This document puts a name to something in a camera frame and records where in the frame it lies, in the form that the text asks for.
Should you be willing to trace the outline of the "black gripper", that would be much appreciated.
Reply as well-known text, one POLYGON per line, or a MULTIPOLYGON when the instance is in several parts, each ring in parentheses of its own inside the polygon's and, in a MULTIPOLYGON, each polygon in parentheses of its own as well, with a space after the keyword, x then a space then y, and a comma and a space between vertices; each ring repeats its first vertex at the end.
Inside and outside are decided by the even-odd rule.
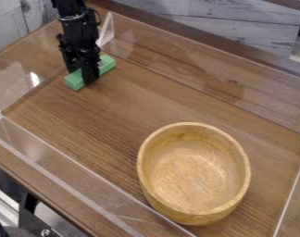
POLYGON ((81 58, 81 78, 84 84, 91 84, 99 78, 99 13, 85 5, 85 0, 51 0, 59 13, 59 23, 63 33, 59 40, 59 51, 69 72, 79 69, 81 58))

